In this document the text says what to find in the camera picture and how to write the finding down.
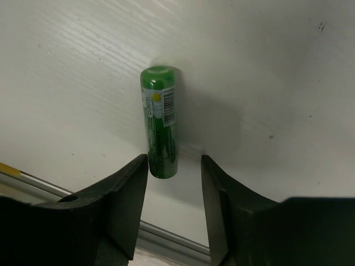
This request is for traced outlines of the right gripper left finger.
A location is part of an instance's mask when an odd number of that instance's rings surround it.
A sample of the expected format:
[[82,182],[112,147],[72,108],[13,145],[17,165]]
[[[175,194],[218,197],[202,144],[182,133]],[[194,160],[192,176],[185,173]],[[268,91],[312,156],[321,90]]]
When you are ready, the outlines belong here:
[[2,265],[128,265],[148,181],[141,154],[116,173],[63,197],[31,204],[1,197]]

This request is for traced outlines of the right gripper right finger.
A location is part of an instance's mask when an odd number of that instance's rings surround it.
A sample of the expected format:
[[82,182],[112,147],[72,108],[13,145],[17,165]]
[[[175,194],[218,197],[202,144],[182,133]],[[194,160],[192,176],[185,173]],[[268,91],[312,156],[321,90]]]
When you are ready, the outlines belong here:
[[354,199],[275,202],[201,158],[212,265],[353,265]]

